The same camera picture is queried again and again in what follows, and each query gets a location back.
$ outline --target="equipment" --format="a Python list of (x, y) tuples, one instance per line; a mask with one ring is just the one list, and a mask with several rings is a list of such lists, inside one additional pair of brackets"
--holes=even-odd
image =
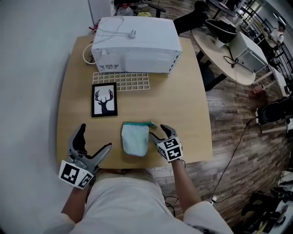
[(222, 20), (206, 20), (206, 26), (223, 44), (229, 43), (238, 34), (235, 27)]
[(242, 32), (230, 42), (229, 47), (233, 59), (238, 59), (240, 65), (253, 73), (259, 72), (268, 65), (261, 48)]
[(172, 20), (136, 16), (102, 18), (91, 51), (100, 73), (170, 73), (182, 53)]
[(196, 1), (194, 3), (193, 12), (184, 14), (174, 20), (177, 34), (179, 35), (183, 32), (203, 26), (205, 20), (209, 18), (206, 14), (207, 12), (210, 12), (209, 5), (204, 1)]
[(168, 139), (160, 139), (155, 134), (150, 133), (152, 141), (155, 143), (159, 154), (164, 157), (169, 163), (173, 160), (183, 157), (182, 144), (177, 136), (175, 129), (168, 125), (160, 125), (166, 133)]
[(101, 163), (112, 148), (112, 143), (104, 145), (93, 156), (87, 155), (84, 148), (86, 142), (84, 132), (86, 125), (83, 123), (72, 135), (68, 142), (68, 157), (62, 160), (59, 179), (64, 182), (84, 189), (89, 181), (97, 174)]
[(293, 118), (293, 97), (282, 98), (269, 105), (257, 108), (255, 112), (256, 122), (264, 125), (268, 122), (287, 120)]

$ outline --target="picture frame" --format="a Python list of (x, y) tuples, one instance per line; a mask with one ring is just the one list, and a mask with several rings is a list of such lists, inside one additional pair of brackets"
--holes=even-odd
[(92, 117), (117, 115), (116, 82), (92, 85)]

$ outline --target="black chair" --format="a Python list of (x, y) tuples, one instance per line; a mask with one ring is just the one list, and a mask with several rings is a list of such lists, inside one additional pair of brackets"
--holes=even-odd
[(159, 7), (157, 5), (154, 5), (152, 3), (148, 3), (148, 6), (153, 8), (153, 9), (156, 9), (156, 18), (160, 18), (161, 12), (166, 12), (166, 10), (164, 8)]
[(174, 20), (177, 34), (203, 26), (208, 19), (206, 12), (210, 12), (207, 3), (204, 1), (195, 2), (193, 12)]

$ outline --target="plug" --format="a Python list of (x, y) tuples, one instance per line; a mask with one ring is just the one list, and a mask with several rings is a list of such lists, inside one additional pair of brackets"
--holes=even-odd
[(132, 30), (131, 33), (128, 34), (128, 37), (135, 38), (136, 37), (136, 30)]

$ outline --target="ventilation grille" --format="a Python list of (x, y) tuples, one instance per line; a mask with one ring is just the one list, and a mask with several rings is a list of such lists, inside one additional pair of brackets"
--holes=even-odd
[(116, 68), (118, 68), (118, 64), (106, 64), (106, 65), (99, 65), (99, 67), (102, 69), (102, 70), (114, 70)]
[(106, 65), (106, 69), (107, 70), (112, 70), (113, 69), (113, 65), (112, 64), (107, 64)]

